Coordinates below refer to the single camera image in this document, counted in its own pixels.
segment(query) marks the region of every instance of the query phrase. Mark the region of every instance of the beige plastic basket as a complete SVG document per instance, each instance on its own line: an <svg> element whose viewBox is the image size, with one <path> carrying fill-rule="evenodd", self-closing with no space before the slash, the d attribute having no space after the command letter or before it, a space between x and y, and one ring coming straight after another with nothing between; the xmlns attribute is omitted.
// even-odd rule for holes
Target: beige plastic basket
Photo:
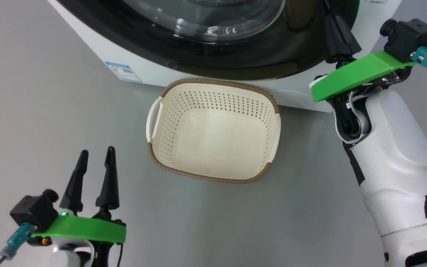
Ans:
<svg viewBox="0 0 427 267"><path fill-rule="evenodd" d="M268 171L280 131L278 105L266 91L209 79L169 85L153 103L146 123L156 165L229 184L248 184Z"/></svg>

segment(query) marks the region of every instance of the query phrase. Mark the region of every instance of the washing machine door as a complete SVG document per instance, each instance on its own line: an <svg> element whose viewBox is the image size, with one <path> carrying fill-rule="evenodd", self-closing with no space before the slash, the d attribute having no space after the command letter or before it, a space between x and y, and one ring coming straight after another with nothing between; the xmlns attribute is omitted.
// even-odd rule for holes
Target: washing machine door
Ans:
<svg viewBox="0 0 427 267"><path fill-rule="evenodd" d="M325 59L322 0L58 0L108 40L162 66L263 80ZM359 0L329 0L354 25Z"/></svg>

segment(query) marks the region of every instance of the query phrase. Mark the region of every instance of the qr code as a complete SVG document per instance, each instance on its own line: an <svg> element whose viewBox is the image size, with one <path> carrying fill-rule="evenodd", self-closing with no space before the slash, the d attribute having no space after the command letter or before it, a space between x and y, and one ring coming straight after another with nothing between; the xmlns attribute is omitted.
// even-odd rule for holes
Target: qr code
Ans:
<svg viewBox="0 0 427 267"><path fill-rule="evenodd" d="M122 67L122 70L123 70L125 73L131 73L131 74L133 74L133 72L132 72L130 69L128 69L128 68L123 68L123 67Z"/></svg>

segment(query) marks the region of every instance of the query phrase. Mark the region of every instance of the washing machine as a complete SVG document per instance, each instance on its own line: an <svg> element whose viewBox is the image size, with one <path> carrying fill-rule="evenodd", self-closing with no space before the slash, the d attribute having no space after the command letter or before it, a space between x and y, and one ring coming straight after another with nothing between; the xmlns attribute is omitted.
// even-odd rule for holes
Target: washing machine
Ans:
<svg viewBox="0 0 427 267"><path fill-rule="evenodd" d="M49 0L114 75L167 86L213 78L266 89L278 104L330 112L309 84L331 73L322 0ZM369 54L401 0L329 0Z"/></svg>

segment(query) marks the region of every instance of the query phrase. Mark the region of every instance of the basket bottom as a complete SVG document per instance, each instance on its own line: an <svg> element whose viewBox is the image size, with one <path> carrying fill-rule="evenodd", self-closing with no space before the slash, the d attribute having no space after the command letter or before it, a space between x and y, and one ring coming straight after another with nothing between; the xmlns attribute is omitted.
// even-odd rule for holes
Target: basket bottom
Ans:
<svg viewBox="0 0 427 267"><path fill-rule="evenodd" d="M204 176L249 179L268 161L266 128L256 118L193 110L179 125L174 168Z"/></svg>

